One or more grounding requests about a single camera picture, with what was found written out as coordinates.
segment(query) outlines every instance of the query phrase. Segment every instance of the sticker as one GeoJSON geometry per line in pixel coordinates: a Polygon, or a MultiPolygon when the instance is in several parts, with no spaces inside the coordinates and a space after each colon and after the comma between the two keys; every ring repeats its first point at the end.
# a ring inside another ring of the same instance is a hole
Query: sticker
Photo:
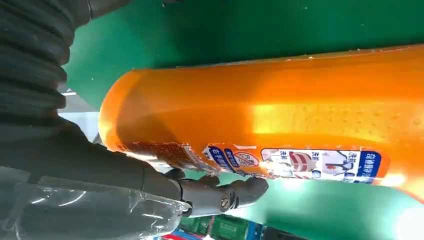
{"type": "Polygon", "coordinates": [[[253,154],[246,151],[237,151],[234,153],[234,156],[238,165],[243,167],[256,167],[259,164],[258,159],[253,154]]]}
{"type": "Polygon", "coordinates": [[[208,146],[206,147],[205,151],[203,153],[206,153],[209,159],[213,159],[221,168],[223,168],[226,171],[236,173],[234,168],[229,164],[226,156],[224,155],[223,151],[216,146],[208,146]]]}
{"type": "Polygon", "coordinates": [[[381,162],[375,151],[264,148],[261,156],[273,176],[368,184],[381,162]]]}

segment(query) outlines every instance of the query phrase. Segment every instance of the plastic wrap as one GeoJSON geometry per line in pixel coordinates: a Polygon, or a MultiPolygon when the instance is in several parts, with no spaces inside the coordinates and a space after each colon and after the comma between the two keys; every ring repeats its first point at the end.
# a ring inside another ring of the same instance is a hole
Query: plastic wrap
{"type": "Polygon", "coordinates": [[[134,189],[44,177],[1,182],[6,239],[139,240],[172,232],[189,205],[134,189]]]}

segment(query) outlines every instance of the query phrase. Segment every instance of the plastic bottle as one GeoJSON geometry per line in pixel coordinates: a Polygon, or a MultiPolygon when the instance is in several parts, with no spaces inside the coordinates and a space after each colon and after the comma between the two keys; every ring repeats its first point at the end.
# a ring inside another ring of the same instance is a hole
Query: plastic bottle
{"type": "Polygon", "coordinates": [[[99,116],[113,151],[179,168],[396,187],[424,200],[424,45],[132,70],[99,116]]]}

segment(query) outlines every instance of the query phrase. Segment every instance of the bottle label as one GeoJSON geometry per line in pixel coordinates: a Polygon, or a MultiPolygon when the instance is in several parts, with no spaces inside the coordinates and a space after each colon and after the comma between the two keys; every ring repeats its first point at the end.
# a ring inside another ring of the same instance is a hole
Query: bottle label
{"type": "Polygon", "coordinates": [[[382,160],[370,150],[262,148],[209,144],[203,151],[228,172],[249,176],[373,182],[382,160]]]}

